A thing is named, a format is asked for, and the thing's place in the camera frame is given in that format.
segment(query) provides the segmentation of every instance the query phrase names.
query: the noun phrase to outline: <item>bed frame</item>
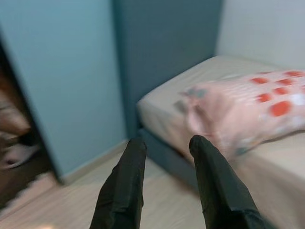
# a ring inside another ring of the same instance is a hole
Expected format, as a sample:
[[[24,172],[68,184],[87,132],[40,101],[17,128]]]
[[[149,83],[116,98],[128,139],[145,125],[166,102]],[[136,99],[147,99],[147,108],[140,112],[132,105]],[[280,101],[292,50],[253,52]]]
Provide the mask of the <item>bed frame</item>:
[[[198,189],[194,167],[141,126],[136,104],[149,91],[214,56],[222,0],[114,0],[128,137],[140,135],[148,156]]]

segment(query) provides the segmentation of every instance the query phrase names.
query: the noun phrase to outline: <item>bed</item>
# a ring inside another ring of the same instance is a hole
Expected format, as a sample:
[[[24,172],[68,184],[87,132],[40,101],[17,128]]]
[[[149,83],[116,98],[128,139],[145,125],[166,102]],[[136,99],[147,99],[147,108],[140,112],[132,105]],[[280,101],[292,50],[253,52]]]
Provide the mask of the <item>bed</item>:
[[[115,0],[114,15],[128,137],[198,189],[179,92],[196,82],[279,67],[215,56],[221,0]],[[304,133],[262,144],[233,167],[278,228],[305,228]]]

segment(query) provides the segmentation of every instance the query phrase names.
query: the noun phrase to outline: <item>mattress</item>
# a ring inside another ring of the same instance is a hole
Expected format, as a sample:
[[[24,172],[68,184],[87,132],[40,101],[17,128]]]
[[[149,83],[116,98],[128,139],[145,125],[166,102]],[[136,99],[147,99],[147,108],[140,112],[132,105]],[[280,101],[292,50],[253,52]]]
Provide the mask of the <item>mattress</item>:
[[[179,92],[198,82],[278,69],[246,59],[213,57],[172,78],[141,99],[138,110],[142,124],[193,163],[188,149],[192,134],[184,121]],[[304,133],[297,133],[262,144],[233,164],[259,210],[279,228],[305,228],[304,139]]]

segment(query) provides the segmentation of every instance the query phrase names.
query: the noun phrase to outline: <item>wall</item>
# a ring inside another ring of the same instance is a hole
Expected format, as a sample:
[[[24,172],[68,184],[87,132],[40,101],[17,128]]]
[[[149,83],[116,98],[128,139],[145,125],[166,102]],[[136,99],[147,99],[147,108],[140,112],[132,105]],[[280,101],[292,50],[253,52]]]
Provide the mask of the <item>wall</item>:
[[[217,54],[305,68],[304,0],[226,0]]]
[[[9,56],[60,175],[125,139],[110,0],[2,0]]]

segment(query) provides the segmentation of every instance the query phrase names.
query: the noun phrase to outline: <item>pink pillowcase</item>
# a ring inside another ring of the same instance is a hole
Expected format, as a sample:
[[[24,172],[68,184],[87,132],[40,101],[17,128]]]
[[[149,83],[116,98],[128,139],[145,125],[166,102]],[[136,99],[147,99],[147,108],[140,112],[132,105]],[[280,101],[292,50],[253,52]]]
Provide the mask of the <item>pink pillowcase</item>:
[[[305,72],[256,73],[183,93],[187,124],[225,157],[305,128]]]

